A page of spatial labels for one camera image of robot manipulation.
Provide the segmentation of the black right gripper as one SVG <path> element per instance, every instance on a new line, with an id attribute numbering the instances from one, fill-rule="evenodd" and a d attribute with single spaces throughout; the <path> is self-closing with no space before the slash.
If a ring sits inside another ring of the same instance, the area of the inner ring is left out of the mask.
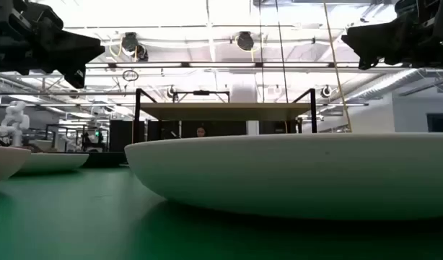
<path id="1" fill-rule="evenodd" d="M 418 68 L 443 69 L 443 0 L 400 0 L 395 12 L 403 19 L 353 26 L 342 36 L 342 41 L 359 57 L 358 68 L 368 70 L 385 59 L 403 60 Z"/>

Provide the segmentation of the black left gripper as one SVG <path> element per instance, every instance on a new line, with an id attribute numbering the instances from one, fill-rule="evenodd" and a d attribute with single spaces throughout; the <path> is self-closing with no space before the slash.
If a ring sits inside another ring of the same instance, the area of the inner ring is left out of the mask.
<path id="1" fill-rule="evenodd" d="M 28 75 L 62 67 L 63 78 L 83 89 L 87 64 L 105 47 L 97 38 L 62 29 L 62 19 L 48 5 L 0 0 L 0 72 Z"/>

